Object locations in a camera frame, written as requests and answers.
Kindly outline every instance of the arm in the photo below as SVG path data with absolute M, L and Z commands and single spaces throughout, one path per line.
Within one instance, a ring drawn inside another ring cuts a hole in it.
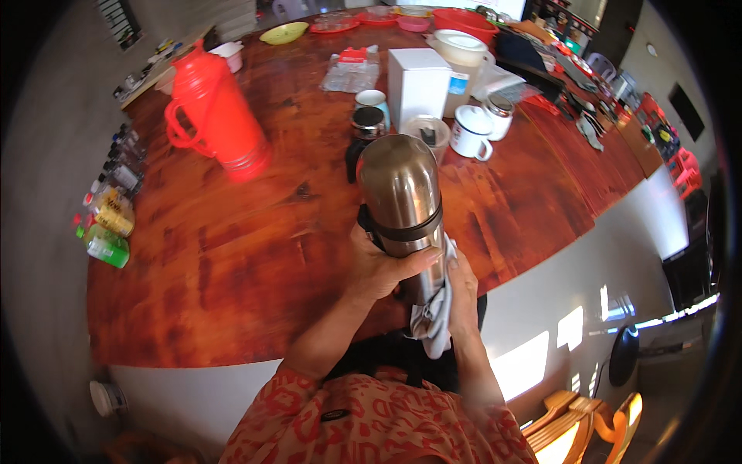
M 432 266 L 442 256 L 426 248 L 403 259 L 391 258 L 356 224 L 350 233 L 354 266 L 349 283 L 337 303 L 289 348 L 281 367 L 319 380 L 340 361 L 356 330 L 376 300 L 389 295 L 399 281 Z
M 448 330 L 453 338 L 453 352 L 459 366 L 461 395 L 472 406 L 505 406 L 477 327 L 477 280 L 464 253 L 457 249 L 456 255 L 458 258 L 448 262 L 448 276 L 453 290 Z

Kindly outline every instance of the small bottle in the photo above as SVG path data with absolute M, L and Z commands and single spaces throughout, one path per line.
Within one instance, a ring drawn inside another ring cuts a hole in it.
M 86 194 L 82 205 L 88 208 L 96 222 L 122 237 L 128 237 L 134 230 L 134 210 L 131 208 L 131 201 L 111 186 L 99 190 L 96 194 Z
M 104 189 L 106 186 L 110 186 L 117 192 L 119 192 L 124 198 L 131 201 L 132 198 L 134 198 L 134 193 L 129 191 L 126 187 L 121 185 L 121 183 L 116 180 L 116 178 L 112 175 L 105 175 L 101 174 L 98 176 L 97 179 L 93 181 L 93 185 L 91 185 L 91 193 L 96 194 L 101 189 Z
M 142 171 L 142 163 L 134 155 L 123 151 L 120 147 L 111 146 L 111 150 L 108 151 L 108 159 L 111 161 L 119 161 L 121 164 L 131 169 L 131 171 L 137 175 L 139 179 L 144 178 L 144 172 Z
M 129 243 L 110 230 L 94 223 L 92 215 L 86 218 L 86 224 L 81 224 L 82 217 L 75 215 L 74 223 L 77 225 L 75 235 L 82 239 L 88 254 L 111 266 L 123 268 L 129 261 Z
M 131 169 L 119 161 L 106 161 L 103 163 L 103 171 L 110 174 L 128 191 L 136 194 L 142 188 L 142 181 Z
M 147 157 L 147 150 L 139 143 L 139 134 L 133 130 L 127 130 L 126 124 L 122 124 L 118 134 L 114 134 L 114 142 L 130 151 L 139 161 Z

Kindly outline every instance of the green bottle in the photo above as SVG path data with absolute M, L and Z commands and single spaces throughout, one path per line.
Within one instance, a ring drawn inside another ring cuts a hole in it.
M 78 225 L 76 235 L 82 239 L 88 254 L 111 266 L 123 268 L 129 261 L 129 243 L 98 223 L 87 230 Z

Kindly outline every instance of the stainless steel thermos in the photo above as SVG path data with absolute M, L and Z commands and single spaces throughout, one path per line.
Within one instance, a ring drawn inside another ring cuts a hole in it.
M 389 256 L 404 258 L 431 245 L 446 251 L 438 166 L 422 140 L 401 134 L 381 137 L 361 152 L 356 172 L 367 230 Z M 443 285 L 444 265 L 441 257 L 402 281 L 404 300 L 426 304 Z

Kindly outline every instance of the yellow-green plastic bowl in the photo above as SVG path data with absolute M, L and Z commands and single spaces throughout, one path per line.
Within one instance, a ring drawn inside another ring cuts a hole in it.
M 290 22 L 264 32 L 260 40 L 271 45 L 287 44 L 301 37 L 308 27 L 306 22 Z

